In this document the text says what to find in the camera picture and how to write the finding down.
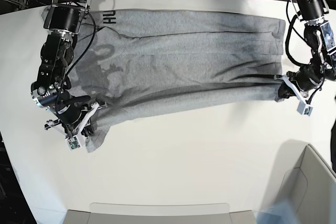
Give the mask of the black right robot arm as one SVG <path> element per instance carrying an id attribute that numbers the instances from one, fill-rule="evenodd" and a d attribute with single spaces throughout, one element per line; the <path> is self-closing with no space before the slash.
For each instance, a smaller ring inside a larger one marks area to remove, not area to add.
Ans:
<path id="1" fill-rule="evenodd" d="M 82 20 L 90 14 L 92 0 L 51 0 L 44 21 L 48 31 L 40 51 L 41 64 L 37 80 L 31 84 L 31 98 L 40 108 L 56 116 L 48 120 L 45 129 L 53 128 L 65 136 L 71 150 L 83 147 L 94 134 L 91 117 L 102 106 L 90 103 L 91 97 L 74 97 L 69 93 L 70 71 L 78 63 L 74 48 Z"/>

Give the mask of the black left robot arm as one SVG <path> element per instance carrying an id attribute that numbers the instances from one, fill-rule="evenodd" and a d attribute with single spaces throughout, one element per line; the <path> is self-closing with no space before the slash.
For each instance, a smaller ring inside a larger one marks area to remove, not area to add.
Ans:
<path id="1" fill-rule="evenodd" d="M 326 80 L 335 80 L 335 40 L 331 25 L 325 19 L 329 13 L 326 0 L 288 0 L 295 8 L 285 40 L 285 52 L 288 59 L 299 67 L 297 72 L 287 72 L 280 77 L 282 85 L 278 91 L 280 98 L 296 96 L 300 105 L 308 108 L 316 93 Z M 289 42 L 295 22 L 304 23 L 303 40 L 309 46 L 312 58 L 309 63 L 294 60 L 289 52 Z"/>

